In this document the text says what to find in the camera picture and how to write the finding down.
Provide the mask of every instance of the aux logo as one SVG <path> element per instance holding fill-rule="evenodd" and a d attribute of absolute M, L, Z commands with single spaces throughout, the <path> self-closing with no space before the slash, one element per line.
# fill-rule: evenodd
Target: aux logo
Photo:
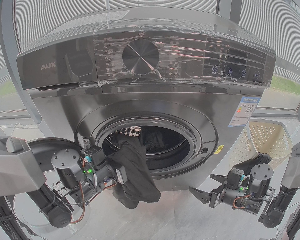
<path fill-rule="evenodd" d="M 47 68 L 56 67 L 55 63 L 56 63 L 56 62 L 50 62 L 49 65 L 48 65 L 48 63 L 43 64 L 41 70 L 47 69 Z"/>

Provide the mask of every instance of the control panel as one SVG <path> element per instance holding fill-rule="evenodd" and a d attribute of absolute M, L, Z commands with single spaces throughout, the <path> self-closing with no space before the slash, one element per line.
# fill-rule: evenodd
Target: control panel
<path fill-rule="evenodd" d="M 236 37 L 137 29 L 96 32 L 51 44 L 19 54 L 17 64 L 23 89 L 136 80 L 268 87 L 275 59 L 261 45 Z"/>
<path fill-rule="evenodd" d="M 237 41 L 177 31 L 94 36 L 99 82 L 120 79 L 226 80 L 268 85 L 267 55 Z"/>

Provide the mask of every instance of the qr code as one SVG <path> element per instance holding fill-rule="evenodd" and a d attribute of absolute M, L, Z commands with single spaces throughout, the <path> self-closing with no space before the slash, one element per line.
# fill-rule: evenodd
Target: qr code
<path fill-rule="evenodd" d="M 252 113 L 254 111 L 255 107 L 256 107 L 256 104 L 250 104 L 250 105 L 248 105 L 245 112 L 246 113 Z"/>

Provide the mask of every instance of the front-load washing machine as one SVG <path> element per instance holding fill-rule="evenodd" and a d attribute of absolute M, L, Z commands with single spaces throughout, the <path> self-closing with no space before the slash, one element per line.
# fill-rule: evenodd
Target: front-load washing machine
<path fill-rule="evenodd" d="M 88 139 L 108 155 L 117 134 L 142 129 L 157 188 L 197 187 L 270 86 L 275 59 L 212 13 L 133 7 L 77 16 L 17 58 L 23 89 L 55 136 L 29 144 L 49 170 L 54 150 Z"/>

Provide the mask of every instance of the laundry basket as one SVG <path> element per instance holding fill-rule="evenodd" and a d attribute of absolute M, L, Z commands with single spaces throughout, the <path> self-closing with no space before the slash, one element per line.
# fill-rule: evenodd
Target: laundry basket
<path fill-rule="evenodd" d="M 292 140 L 280 124 L 250 121 L 249 128 L 256 150 L 271 156 L 269 165 L 273 169 L 290 156 Z"/>
<path fill-rule="evenodd" d="M 255 158 L 258 152 L 251 138 L 249 124 L 247 124 L 231 148 L 228 156 L 230 169 L 238 163 Z"/>
<path fill-rule="evenodd" d="M 290 156 L 292 146 L 289 135 L 279 123 L 251 119 L 230 151 L 230 169 L 256 157 L 258 152 L 271 156 L 269 165 L 274 169 Z"/>

